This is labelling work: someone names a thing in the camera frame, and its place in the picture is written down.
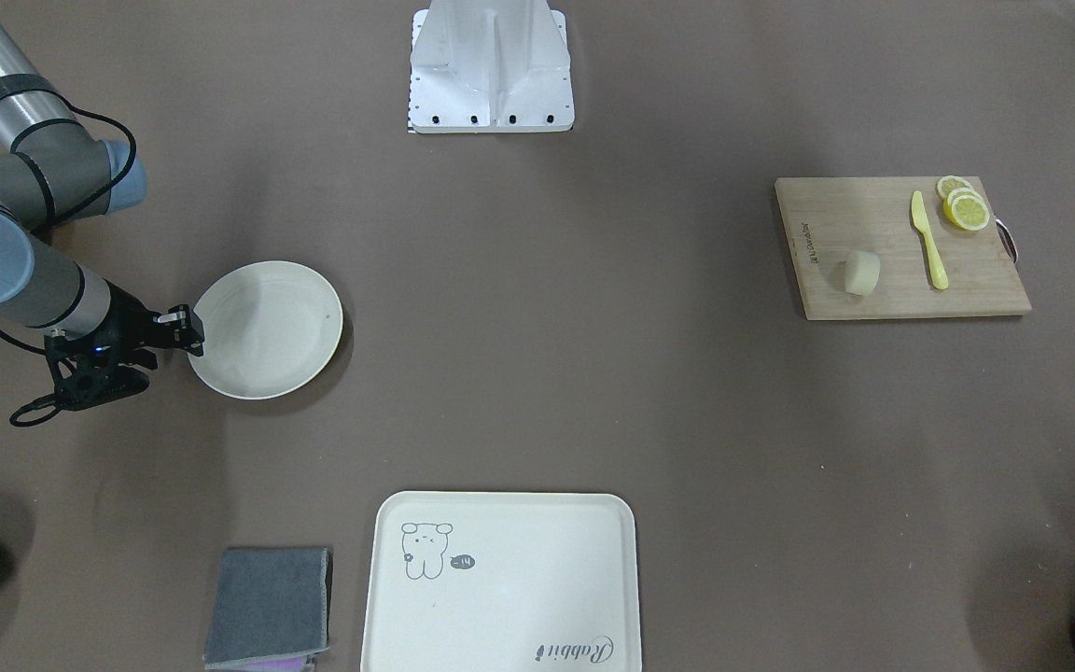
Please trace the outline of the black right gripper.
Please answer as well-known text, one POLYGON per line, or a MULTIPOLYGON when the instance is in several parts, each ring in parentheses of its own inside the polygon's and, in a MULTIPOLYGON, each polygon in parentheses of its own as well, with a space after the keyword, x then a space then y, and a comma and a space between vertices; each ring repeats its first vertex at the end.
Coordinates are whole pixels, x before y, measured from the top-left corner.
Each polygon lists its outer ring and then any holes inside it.
POLYGON ((82 356, 94 369, 132 366, 154 371, 159 361, 153 348, 178 349, 203 357, 203 324, 187 303, 159 314, 132 294, 108 285, 110 305, 104 320, 89 337, 80 340, 82 356))

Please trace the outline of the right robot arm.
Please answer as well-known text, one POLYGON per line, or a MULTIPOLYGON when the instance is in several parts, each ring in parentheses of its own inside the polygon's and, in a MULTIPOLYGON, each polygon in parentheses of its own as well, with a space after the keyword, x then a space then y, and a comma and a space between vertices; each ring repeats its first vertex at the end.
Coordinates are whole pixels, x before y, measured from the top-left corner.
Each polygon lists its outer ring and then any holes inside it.
POLYGON ((73 104, 0 24, 0 319, 43 337, 33 352, 57 374, 150 371, 155 351, 203 354, 187 305, 146 308, 44 233, 135 208, 147 194, 135 133, 73 104))

